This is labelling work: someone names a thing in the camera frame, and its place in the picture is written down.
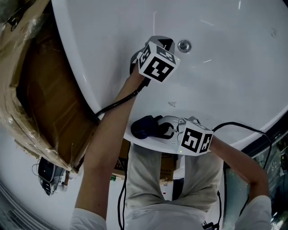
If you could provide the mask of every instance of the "cardboard box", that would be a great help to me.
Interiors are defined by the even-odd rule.
[[[123,140],[119,160],[125,167],[127,166],[127,155],[129,151],[130,142]],[[161,157],[161,171],[160,171],[160,185],[167,184],[173,181],[173,172],[175,170],[175,154],[162,153]],[[112,175],[118,178],[125,179],[125,172],[119,161],[117,161]]]
[[[2,32],[0,121],[26,151],[77,172],[95,130],[93,112],[78,88],[48,3],[36,0],[13,32],[10,25]]]
[[[31,157],[35,157],[37,160],[39,160],[41,158],[39,155],[37,155],[36,153],[30,151],[25,146],[23,146],[21,143],[19,143],[16,139],[14,139],[14,141],[15,141],[15,144],[16,144],[16,148],[21,149],[27,155],[29,155]]]

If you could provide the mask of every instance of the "black cable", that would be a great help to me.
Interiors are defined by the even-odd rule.
[[[115,103],[113,103],[113,104],[111,104],[111,105],[109,105],[109,106],[101,109],[98,113],[96,113],[96,114],[94,115],[94,120],[97,120],[97,118],[98,118],[101,114],[106,113],[107,111],[109,111],[109,110],[111,110],[111,109],[113,109],[113,108],[115,108],[115,107],[117,107],[117,106],[119,106],[119,105],[127,102],[128,100],[136,97],[136,96],[139,94],[139,92],[140,92],[145,86],[148,86],[149,82],[150,82],[150,79],[149,79],[149,78],[145,78],[145,79],[141,82],[141,84],[139,85],[139,87],[138,87],[133,93],[131,93],[131,94],[129,94],[128,96],[124,97],[123,99],[121,99],[121,100],[119,100],[119,101],[117,101],[117,102],[115,102]]]
[[[269,146],[268,155],[267,155],[266,161],[265,161],[265,163],[264,163],[264,167],[263,167],[263,168],[265,169],[265,168],[266,168],[266,165],[267,165],[267,163],[268,163],[268,159],[269,159],[269,157],[270,157],[271,149],[272,149],[272,141],[271,141],[270,138],[267,136],[267,134],[266,134],[265,132],[263,132],[263,131],[260,131],[260,130],[257,130],[257,129],[255,129],[255,128],[251,128],[251,127],[249,127],[249,126],[247,126],[247,125],[244,125],[244,124],[241,124],[241,123],[237,123],[237,122],[233,122],[233,121],[232,121],[232,122],[222,123],[222,124],[216,126],[214,129],[212,129],[212,131],[215,132],[216,130],[218,130],[218,129],[222,128],[223,126],[226,126],[226,125],[235,125],[235,126],[239,126],[239,127],[242,127],[242,128],[246,128],[246,129],[249,129],[249,130],[251,130],[251,131],[260,133],[260,134],[262,134],[262,135],[264,135],[264,136],[266,136],[266,137],[268,138],[268,140],[269,140],[269,145],[270,145],[270,146]],[[248,196],[248,198],[247,198],[247,200],[246,200],[243,208],[242,208],[241,211],[240,211],[240,215],[242,214],[243,210],[245,209],[248,201],[249,201],[249,196]]]
[[[219,215],[219,220],[218,220],[218,228],[220,227],[220,220],[222,217],[222,202],[221,202],[221,196],[220,196],[220,192],[217,191],[217,196],[219,197],[219,208],[220,208],[220,215]]]
[[[34,165],[32,165],[31,170],[32,170],[32,173],[33,173],[35,176],[38,176],[38,175],[36,175],[36,174],[34,173],[34,171],[33,171],[33,167],[34,167],[35,165],[38,165],[38,164],[34,164]]]
[[[126,165],[126,170],[125,170],[125,178],[127,178],[128,160],[129,160],[129,153],[127,154],[127,165]],[[127,180],[124,182],[124,185],[125,185],[125,192],[124,192],[123,213],[122,213],[122,218],[123,218],[123,230],[124,230],[124,228],[125,228],[124,211],[125,211],[125,200],[126,200],[126,182],[127,182]]]
[[[119,198],[118,198],[118,206],[117,206],[118,223],[119,223],[119,226],[120,226],[120,229],[121,229],[121,230],[124,230],[124,228],[125,228],[124,211],[125,211],[126,181],[127,181],[127,170],[128,170],[128,160],[129,160],[130,146],[131,146],[131,143],[130,143],[129,148],[128,148],[126,167],[125,167],[125,165],[122,164],[121,160],[118,158],[118,161],[119,161],[119,163],[121,164],[122,168],[124,169],[124,173],[125,173],[125,179],[124,179],[124,183],[123,183],[122,190],[121,190],[120,195],[119,195]],[[123,211],[122,211],[123,226],[122,226],[122,224],[121,224],[121,216],[120,216],[120,203],[121,203],[121,198],[122,198],[123,191],[125,191],[125,193],[124,193],[124,200],[123,200]]]
[[[118,161],[120,162],[122,168],[124,169],[124,173],[125,173],[124,183],[123,183],[123,187],[122,187],[122,189],[121,189],[121,192],[120,192],[120,195],[119,195],[119,198],[118,198],[118,206],[117,206],[118,223],[119,223],[120,229],[121,229],[121,230],[124,230],[124,224],[125,224],[125,223],[124,223],[124,210],[125,210],[125,205],[123,206],[123,213],[122,213],[123,226],[122,226],[122,223],[121,223],[121,215],[120,215],[120,203],[121,203],[121,198],[122,198],[123,191],[126,190],[127,171],[126,171],[125,166],[122,164],[122,162],[121,162],[119,159],[118,159]]]

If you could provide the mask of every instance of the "khaki pants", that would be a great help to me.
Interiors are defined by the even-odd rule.
[[[223,160],[213,153],[185,156],[183,190],[177,200],[165,201],[160,190],[161,152],[131,144],[127,171],[128,210],[168,203],[208,212],[217,201]]]

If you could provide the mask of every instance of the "hand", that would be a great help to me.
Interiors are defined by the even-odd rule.
[[[130,77],[127,79],[127,81],[132,80],[133,83],[135,82],[136,88],[137,88],[144,79],[145,77],[139,73],[138,60],[137,60],[134,66],[133,72],[130,75]]]

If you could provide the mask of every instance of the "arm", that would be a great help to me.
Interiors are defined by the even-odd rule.
[[[270,196],[265,170],[245,153],[213,136],[210,150],[223,159],[249,186],[250,201],[260,195]]]
[[[119,101],[138,88],[144,77],[136,64],[116,97]],[[84,176],[76,208],[86,209],[106,219],[112,170],[119,156],[124,132],[135,98],[107,112],[98,126],[85,155]]]

